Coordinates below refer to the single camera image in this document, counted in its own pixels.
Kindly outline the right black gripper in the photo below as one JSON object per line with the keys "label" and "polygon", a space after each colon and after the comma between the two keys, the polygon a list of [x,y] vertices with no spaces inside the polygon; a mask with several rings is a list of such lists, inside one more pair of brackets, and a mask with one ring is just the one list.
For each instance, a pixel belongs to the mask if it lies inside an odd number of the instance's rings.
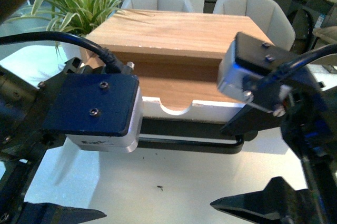
{"label": "right black gripper", "polygon": [[322,91],[306,66],[291,78],[308,79],[310,85],[292,89],[284,101],[283,121],[245,105],[220,132],[235,136],[281,124],[283,140],[300,160],[307,189],[294,190],[277,178],[273,203],[280,222],[336,223],[336,88]]}

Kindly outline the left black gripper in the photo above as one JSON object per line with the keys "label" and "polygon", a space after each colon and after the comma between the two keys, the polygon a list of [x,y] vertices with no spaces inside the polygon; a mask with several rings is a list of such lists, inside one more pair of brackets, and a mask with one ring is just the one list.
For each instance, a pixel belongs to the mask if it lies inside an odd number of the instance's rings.
{"label": "left black gripper", "polygon": [[63,70],[33,86],[1,67],[1,208],[21,208],[35,173],[49,148],[62,146],[65,134],[48,131],[44,121],[66,77],[72,74],[105,74],[78,57],[66,61]]}

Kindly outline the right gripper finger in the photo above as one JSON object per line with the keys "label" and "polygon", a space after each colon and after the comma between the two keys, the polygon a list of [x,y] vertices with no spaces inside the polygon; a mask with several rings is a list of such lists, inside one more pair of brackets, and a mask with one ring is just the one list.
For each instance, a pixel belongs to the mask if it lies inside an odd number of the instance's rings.
{"label": "right gripper finger", "polygon": [[220,198],[210,205],[251,223],[316,223],[308,189],[294,190],[282,177],[272,178],[262,191]]}

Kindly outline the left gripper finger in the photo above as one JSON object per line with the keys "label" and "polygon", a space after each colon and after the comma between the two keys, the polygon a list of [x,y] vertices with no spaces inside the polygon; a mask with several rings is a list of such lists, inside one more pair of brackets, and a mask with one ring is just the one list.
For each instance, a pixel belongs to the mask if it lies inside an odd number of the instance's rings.
{"label": "left gripper finger", "polygon": [[85,223],[105,217],[105,213],[95,209],[25,202],[17,219],[6,212],[1,216],[1,223]]}

